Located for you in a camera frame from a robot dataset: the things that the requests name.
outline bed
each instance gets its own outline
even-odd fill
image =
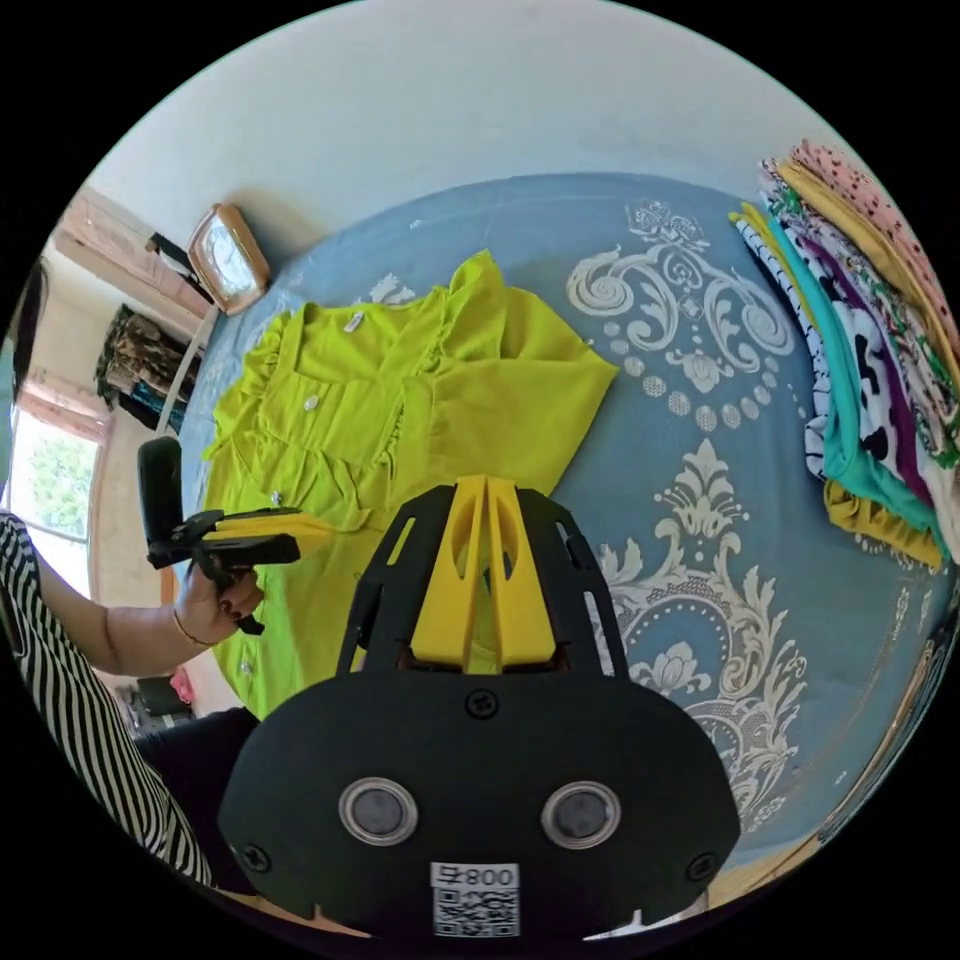
[[[273,316],[406,302],[488,248],[620,368],[554,496],[600,558],[634,680],[696,717],[726,764],[743,824],[728,867],[796,845],[844,800],[956,579],[828,523],[803,459],[809,356],[728,221],[741,199],[576,174],[389,210],[217,321],[180,435],[199,510],[217,398]]]

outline pink polka dot fabric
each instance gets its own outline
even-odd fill
[[[839,150],[814,146],[808,140],[794,147],[791,157],[866,217],[890,241],[930,298],[937,313],[936,319],[943,327],[954,355],[960,358],[960,333],[957,332],[956,322],[947,306],[937,275],[903,214],[880,185],[854,167]]]

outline window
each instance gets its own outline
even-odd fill
[[[99,444],[13,414],[4,510],[26,523],[34,546],[78,593],[90,596],[90,500]]]

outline tree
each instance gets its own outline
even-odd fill
[[[30,454],[31,493],[38,523],[57,533],[87,533],[96,449],[72,436],[44,436]]]

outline black and white patterned fabric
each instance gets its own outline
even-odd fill
[[[210,867],[190,824],[163,780],[141,758],[117,702],[43,602],[27,529],[4,512],[0,601],[20,675],[74,773],[137,843],[209,885]]]
[[[820,480],[823,472],[823,433],[827,427],[827,415],[830,411],[830,369],[823,349],[823,340],[811,318],[807,315],[793,281],[780,265],[780,261],[771,253],[763,237],[747,223],[736,220],[735,226],[757,262],[770,275],[780,288],[796,315],[803,338],[813,364],[813,417],[807,421],[803,431],[803,447],[806,453],[807,469]]]
[[[897,467],[897,431],[893,424],[893,399],[890,380],[883,361],[884,344],[872,316],[851,304],[840,289],[829,267],[810,249],[806,238],[789,223],[781,227],[810,275],[820,285],[843,330],[860,380],[860,446],[895,477]]]

